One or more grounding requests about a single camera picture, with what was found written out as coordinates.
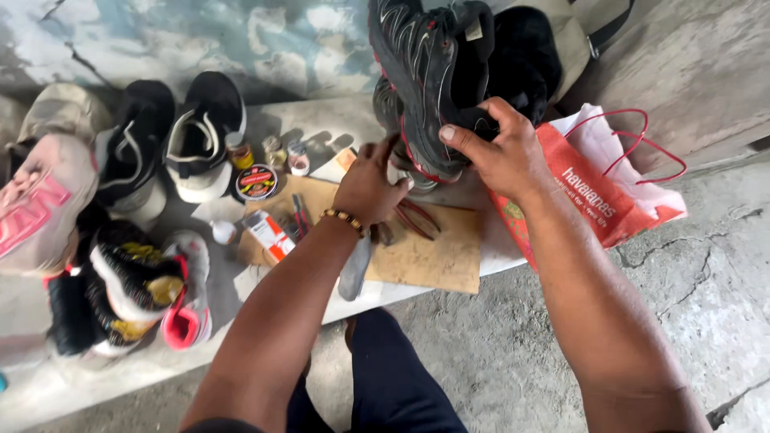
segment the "pliers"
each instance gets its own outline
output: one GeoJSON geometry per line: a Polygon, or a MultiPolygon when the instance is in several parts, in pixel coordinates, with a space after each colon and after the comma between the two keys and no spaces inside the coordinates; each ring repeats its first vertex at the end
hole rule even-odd
{"type": "Polygon", "coordinates": [[[420,224],[415,223],[415,220],[412,220],[412,218],[407,214],[407,211],[411,213],[415,213],[420,219],[423,220],[423,223],[421,224],[423,227],[426,225],[430,225],[433,228],[436,229],[438,233],[441,233],[441,227],[439,227],[438,223],[430,217],[430,215],[427,214],[421,207],[414,204],[411,200],[403,199],[396,205],[396,214],[401,218],[401,220],[409,227],[412,231],[419,234],[420,236],[424,237],[428,240],[436,240],[435,237],[431,236],[428,233],[425,233],[425,230],[420,228],[420,224]]]}

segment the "fingernail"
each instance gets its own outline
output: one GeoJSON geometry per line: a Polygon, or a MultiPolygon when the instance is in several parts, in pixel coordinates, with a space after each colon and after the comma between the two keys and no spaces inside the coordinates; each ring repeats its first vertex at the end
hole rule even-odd
{"type": "Polygon", "coordinates": [[[441,128],[441,138],[449,141],[452,137],[454,137],[454,127],[445,126],[444,128],[441,128]]]}

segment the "pink and grey sneaker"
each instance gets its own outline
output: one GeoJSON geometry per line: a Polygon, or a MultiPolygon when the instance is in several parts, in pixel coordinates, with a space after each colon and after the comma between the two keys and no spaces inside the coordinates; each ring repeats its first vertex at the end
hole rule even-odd
{"type": "Polygon", "coordinates": [[[177,298],[160,324],[169,347],[183,351],[211,337],[211,312],[206,293],[209,248],[199,234],[180,230],[166,239],[163,254],[186,265],[186,291],[177,298]]]}
{"type": "Polygon", "coordinates": [[[0,190],[0,274],[60,274],[78,246],[75,218],[98,185],[95,160],[83,141],[43,136],[0,190]]]}

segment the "cardboard sheet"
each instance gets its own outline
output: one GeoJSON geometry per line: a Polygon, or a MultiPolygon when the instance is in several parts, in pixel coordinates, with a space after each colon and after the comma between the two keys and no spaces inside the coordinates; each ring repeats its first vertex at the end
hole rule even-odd
{"type": "MultiPolygon", "coordinates": [[[[272,198],[248,202],[246,214],[272,207],[293,215],[291,195],[297,193],[305,203],[307,219],[315,224],[320,213],[331,207],[338,187],[335,183],[298,176],[285,176],[280,182],[282,185],[272,198]]],[[[430,204],[420,206],[436,220],[441,234],[434,242],[424,239],[408,230],[394,213],[387,222],[396,243],[375,249],[366,279],[478,293],[481,235],[476,212],[430,204]]],[[[262,247],[248,233],[241,239],[239,259],[272,266],[262,247]]]]}

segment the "leg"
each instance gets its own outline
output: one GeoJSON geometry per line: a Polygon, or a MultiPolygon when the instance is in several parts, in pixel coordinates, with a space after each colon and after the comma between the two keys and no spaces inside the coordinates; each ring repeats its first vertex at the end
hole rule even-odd
{"type": "Polygon", "coordinates": [[[377,308],[349,326],[353,431],[467,432],[393,316],[377,308]]]}
{"type": "Polygon", "coordinates": [[[305,389],[305,376],[300,376],[286,411],[287,433],[333,433],[321,416],[316,412],[313,402],[305,389]]]}

